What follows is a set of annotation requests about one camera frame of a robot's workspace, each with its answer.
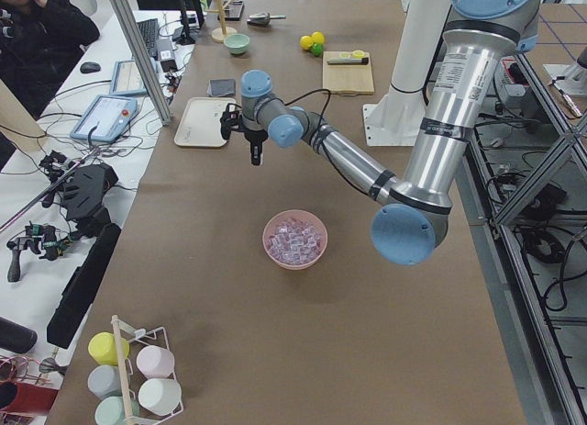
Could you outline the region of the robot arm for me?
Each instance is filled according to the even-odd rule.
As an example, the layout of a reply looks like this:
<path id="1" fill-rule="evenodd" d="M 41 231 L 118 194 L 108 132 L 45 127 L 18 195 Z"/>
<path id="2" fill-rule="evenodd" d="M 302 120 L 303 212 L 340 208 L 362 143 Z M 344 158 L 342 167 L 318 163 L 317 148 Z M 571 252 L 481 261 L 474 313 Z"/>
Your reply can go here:
<path id="1" fill-rule="evenodd" d="M 419 126 L 403 178 L 376 162 L 324 117 L 287 106 L 260 70 L 241 78 L 241 103 L 220 119 L 228 139 L 241 132 L 251 161 L 262 144 L 306 142 L 355 189 L 376 201 L 371 240 L 387 260 L 416 264 L 444 240 L 452 208 L 449 188 L 465 152 L 499 61 L 530 50 L 537 39 L 540 0 L 450 0 L 442 37 L 447 51 Z"/>

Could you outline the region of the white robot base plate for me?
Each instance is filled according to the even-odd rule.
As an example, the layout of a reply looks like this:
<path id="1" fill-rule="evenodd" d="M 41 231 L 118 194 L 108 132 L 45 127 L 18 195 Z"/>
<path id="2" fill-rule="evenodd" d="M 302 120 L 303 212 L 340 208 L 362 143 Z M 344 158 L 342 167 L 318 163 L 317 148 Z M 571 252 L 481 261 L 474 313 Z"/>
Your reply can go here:
<path id="1" fill-rule="evenodd" d="M 425 104 L 365 104 L 362 106 L 363 127 L 368 146 L 413 147 L 420 131 Z"/>

